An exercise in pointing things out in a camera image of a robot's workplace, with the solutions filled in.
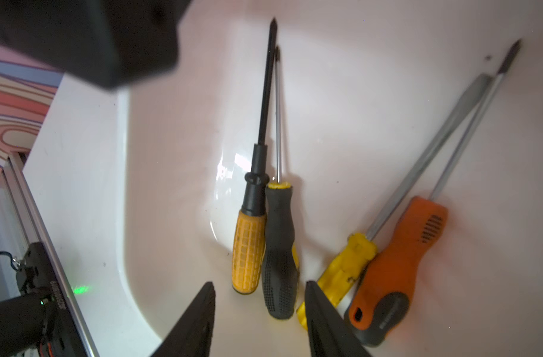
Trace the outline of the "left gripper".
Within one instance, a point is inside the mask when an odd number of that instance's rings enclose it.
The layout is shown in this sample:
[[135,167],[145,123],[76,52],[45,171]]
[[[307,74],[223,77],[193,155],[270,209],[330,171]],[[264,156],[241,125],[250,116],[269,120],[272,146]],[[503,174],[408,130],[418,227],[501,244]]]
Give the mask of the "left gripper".
[[172,71],[189,1],[0,1],[0,45],[115,89]]

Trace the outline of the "white plastic storage box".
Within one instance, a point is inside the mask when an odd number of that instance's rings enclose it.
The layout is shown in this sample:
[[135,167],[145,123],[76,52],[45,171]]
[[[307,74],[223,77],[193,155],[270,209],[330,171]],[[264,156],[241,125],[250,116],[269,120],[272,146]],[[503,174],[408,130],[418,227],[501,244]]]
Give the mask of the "white plastic storage box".
[[231,249],[268,28],[301,279],[365,231],[481,73],[522,48],[439,202],[405,320],[374,356],[543,356],[543,1],[194,1],[175,71],[63,77],[24,169],[100,356],[149,356],[213,282],[212,356],[307,356],[237,294]]

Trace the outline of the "orange black screwdriver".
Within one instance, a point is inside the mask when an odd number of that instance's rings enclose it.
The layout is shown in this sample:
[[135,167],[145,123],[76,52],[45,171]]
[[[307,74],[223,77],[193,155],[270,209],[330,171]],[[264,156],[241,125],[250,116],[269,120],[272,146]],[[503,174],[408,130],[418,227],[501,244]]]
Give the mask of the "orange black screwdriver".
[[441,238],[448,208],[437,203],[454,168],[486,114],[506,73],[522,47],[517,40],[507,52],[478,109],[428,198],[414,196],[400,217],[387,248],[368,264],[345,320],[362,345],[378,347],[407,315],[421,260]]

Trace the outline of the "small black precision screwdriver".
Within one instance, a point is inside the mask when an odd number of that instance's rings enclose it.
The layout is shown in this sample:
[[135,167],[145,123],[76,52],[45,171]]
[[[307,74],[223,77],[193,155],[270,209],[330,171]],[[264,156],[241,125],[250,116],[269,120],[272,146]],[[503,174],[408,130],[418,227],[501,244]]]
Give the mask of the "small black precision screwdriver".
[[265,251],[265,188],[270,181],[266,173],[268,146],[265,140],[277,30],[277,20],[272,19],[268,34],[258,138],[253,146],[251,169],[245,174],[245,193],[234,234],[231,281],[234,290],[241,295],[249,295],[258,287]]

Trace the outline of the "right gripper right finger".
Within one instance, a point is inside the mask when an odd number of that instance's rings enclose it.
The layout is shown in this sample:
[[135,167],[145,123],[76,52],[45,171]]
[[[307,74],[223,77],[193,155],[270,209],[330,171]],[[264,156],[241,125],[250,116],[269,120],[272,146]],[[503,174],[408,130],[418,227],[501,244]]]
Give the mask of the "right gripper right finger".
[[306,282],[305,305],[311,356],[371,357],[315,281]]

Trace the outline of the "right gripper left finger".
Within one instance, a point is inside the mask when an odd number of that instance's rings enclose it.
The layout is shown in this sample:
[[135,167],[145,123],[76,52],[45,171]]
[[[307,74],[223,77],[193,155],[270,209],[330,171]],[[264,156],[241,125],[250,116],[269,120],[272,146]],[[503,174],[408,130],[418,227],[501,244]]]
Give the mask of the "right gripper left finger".
[[215,311],[214,285],[206,282],[152,356],[208,357]]

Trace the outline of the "yellow handle screwdriver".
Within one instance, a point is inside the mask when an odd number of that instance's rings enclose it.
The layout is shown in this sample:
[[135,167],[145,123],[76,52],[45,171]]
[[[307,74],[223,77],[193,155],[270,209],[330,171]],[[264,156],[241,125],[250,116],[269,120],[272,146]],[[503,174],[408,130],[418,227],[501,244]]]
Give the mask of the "yellow handle screwdriver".
[[338,306],[359,279],[368,263],[377,253],[374,238],[392,217],[396,208],[417,183],[420,176],[434,160],[451,134],[458,128],[468,114],[479,104],[493,80],[489,74],[479,74],[463,92],[445,119],[441,128],[432,138],[405,178],[377,214],[373,223],[363,233],[351,234],[345,248],[331,261],[317,284],[333,306]]

